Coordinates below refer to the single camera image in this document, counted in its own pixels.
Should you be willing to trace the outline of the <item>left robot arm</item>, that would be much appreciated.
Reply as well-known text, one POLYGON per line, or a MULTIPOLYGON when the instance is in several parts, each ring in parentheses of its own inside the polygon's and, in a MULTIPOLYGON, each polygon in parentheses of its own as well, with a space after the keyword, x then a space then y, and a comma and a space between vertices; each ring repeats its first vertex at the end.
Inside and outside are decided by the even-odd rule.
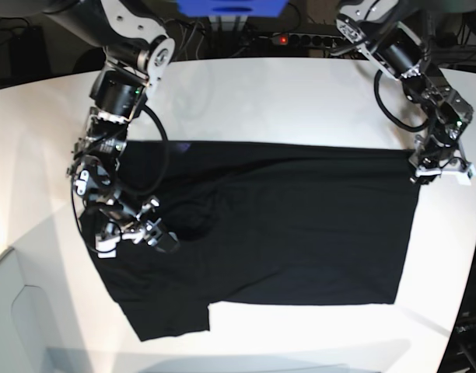
POLYGON ((411 182, 426 185, 437 177, 454 176, 468 185, 476 170, 467 160, 461 136, 474 109, 432 63, 430 42, 404 24, 417 10, 413 1, 341 1, 336 26, 350 44, 339 52, 357 50, 376 66, 373 93, 378 107, 398 128, 415 134, 408 160, 411 182), (380 96, 383 76, 401 84, 408 101, 425 114, 422 124, 407 125, 385 107, 380 96))

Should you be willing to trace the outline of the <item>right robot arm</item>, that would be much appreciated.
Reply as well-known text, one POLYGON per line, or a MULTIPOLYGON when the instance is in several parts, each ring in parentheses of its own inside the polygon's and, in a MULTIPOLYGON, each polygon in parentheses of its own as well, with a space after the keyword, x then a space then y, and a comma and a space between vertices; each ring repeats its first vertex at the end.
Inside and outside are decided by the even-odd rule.
POLYGON ((93 83, 84 133, 74 145, 67 174, 71 199, 85 213, 101 213, 105 222, 86 248, 111 258, 120 242, 145 243, 162 252, 178 249, 175 233, 157 216, 154 195, 161 182, 135 187, 119 176, 120 157, 128 144, 128 128, 146 113, 168 137, 147 101, 156 92, 175 51, 161 20, 139 1, 55 1, 44 14, 88 44, 102 48, 105 62, 93 83))

